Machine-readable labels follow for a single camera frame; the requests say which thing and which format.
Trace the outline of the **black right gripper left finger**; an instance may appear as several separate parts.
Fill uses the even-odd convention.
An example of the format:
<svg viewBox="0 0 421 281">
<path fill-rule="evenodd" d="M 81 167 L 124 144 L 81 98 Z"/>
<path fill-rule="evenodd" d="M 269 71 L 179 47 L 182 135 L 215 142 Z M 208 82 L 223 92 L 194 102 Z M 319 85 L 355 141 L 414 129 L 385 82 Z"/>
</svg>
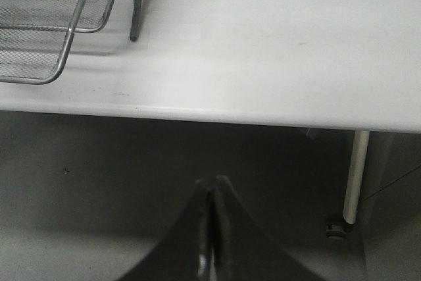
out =
<svg viewBox="0 0 421 281">
<path fill-rule="evenodd" d="M 198 180 L 186 207 L 165 237 L 121 280 L 208 280 L 211 273 L 208 182 Z"/>
</svg>

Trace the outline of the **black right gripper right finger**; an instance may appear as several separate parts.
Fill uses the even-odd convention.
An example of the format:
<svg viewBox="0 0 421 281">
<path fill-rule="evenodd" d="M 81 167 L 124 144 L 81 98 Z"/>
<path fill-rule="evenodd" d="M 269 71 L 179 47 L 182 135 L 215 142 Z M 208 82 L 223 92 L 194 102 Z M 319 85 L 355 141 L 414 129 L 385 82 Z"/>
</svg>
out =
<svg viewBox="0 0 421 281">
<path fill-rule="evenodd" d="M 217 280 L 321 280 L 278 247 L 243 207 L 228 177 L 212 188 Z"/>
</svg>

